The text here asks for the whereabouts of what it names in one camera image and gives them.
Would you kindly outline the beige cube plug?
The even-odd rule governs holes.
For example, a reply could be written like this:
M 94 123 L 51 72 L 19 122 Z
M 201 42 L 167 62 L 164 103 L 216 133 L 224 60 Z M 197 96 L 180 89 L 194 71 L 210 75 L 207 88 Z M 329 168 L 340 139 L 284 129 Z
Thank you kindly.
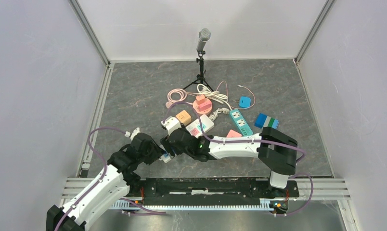
M 192 122 L 192 117 L 186 110 L 182 110 L 176 114 L 176 118 L 184 125 L 187 126 Z

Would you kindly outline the pink cube plug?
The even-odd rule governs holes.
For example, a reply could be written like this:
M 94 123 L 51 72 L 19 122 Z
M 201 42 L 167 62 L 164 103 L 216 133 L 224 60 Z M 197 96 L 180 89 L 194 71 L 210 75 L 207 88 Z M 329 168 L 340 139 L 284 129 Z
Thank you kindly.
M 237 137 L 241 137 L 242 134 L 239 133 L 239 132 L 236 132 L 235 130 L 229 130 L 228 134 L 226 135 L 227 138 L 237 138 Z

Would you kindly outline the blue plug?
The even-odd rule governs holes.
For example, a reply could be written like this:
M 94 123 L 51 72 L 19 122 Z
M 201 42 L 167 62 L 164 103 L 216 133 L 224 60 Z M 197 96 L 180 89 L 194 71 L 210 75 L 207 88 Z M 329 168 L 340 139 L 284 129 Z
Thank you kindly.
M 240 108 L 249 108 L 252 105 L 252 100 L 249 97 L 241 96 L 238 101 Z

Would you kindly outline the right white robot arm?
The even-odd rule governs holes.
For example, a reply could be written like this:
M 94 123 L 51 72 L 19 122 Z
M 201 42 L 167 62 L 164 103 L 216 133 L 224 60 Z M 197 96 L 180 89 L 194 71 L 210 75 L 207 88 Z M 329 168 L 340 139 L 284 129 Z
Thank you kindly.
M 297 153 L 301 151 L 295 139 L 270 127 L 263 128 L 261 133 L 236 138 L 197 138 L 187 129 L 178 128 L 160 142 L 171 156 L 186 154 L 201 162 L 230 157 L 259 159 L 271 170 L 267 189 L 273 196 L 286 191 L 288 179 L 296 173 Z

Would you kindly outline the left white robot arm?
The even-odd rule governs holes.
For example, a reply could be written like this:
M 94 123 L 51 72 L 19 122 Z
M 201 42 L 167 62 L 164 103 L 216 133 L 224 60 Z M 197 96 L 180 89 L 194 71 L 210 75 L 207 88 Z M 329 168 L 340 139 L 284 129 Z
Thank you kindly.
M 47 211 L 46 230 L 88 231 L 116 201 L 140 192 L 141 178 L 134 171 L 141 163 L 149 165 L 159 160 L 166 151 L 139 128 L 122 134 L 131 143 L 113 153 L 98 176 L 73 199 Z

